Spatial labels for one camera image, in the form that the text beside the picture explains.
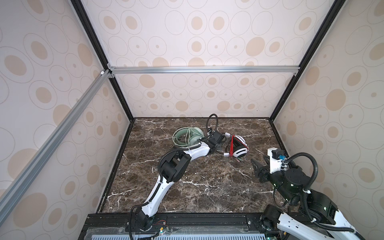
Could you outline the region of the white black headphones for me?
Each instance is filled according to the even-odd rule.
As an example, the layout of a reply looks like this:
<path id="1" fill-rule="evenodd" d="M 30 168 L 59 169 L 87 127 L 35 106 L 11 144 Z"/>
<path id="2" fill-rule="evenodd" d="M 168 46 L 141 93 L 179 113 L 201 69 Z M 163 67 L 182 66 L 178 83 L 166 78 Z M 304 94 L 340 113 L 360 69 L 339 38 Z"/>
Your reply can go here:
<path id="1" fill-rule="evenodd" d="M 224 157 L 233 157 L 239 163 L 243 161 L 243 157 L 249 152 L 249 147 L 242 136 L 231 135 L 225 133 L 229 143 L 224 150 L 216 150 L 216 153 Z"/>

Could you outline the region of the mint green headphones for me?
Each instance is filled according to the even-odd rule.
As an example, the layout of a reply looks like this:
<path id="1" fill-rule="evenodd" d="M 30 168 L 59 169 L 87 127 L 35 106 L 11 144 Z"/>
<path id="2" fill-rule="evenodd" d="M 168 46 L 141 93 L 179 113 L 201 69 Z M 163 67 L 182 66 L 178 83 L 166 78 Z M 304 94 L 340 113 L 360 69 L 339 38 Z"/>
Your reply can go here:
<path id="1" fill-rule="evenodd" d="M 184 127 L 176 130 L 172 136 L 175 146 L 189 148 L 200 143 L 204 137 L 203 131 L 198 127 Z"/>

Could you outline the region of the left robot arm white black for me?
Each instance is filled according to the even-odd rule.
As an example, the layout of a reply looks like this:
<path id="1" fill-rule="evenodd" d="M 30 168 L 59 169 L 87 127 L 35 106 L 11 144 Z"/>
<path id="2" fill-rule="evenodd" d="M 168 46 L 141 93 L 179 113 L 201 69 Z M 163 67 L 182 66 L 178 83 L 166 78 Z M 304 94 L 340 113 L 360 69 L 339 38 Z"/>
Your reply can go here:
<path id="1" fill-rule="evenodd" d="M 159 175 L 154 188 L 143 204 L 131 208 L 128 228 L 131 240 L 134 238 L 132 228 L 136 223 L 142 231 L 148 231 L 152 227 L 160 203 L 171 186 L 185 174 L 190 162 L 217 150 L 225 138 L 224 134 L 218 132 L 218 125 L 218 116 L 211 114 L 206 122 L 206 135 L 198 127 L 184 127 L 174 132 L 174 146 L 159 160 Z"/>

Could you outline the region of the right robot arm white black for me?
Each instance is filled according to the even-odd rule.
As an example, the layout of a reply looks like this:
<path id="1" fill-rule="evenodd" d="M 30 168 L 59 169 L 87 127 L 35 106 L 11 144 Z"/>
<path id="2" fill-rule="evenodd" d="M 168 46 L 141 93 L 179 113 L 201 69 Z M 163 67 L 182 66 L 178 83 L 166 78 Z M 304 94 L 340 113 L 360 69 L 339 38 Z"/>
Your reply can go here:
<path id="1" fill-rule="evenodd" d="M 282 205 L 267 205 L 260 224 L 267 231 L 279 230 L 301 240 L 362 240 L 339 207 L 325 194 L 313 190 L 319 165 L 308 153 L 286 157 L 277 148 L 263 157 L 266 165 L 251 160 L 260 183 L 273 185 L 273 193 L 284 198 Z"/>

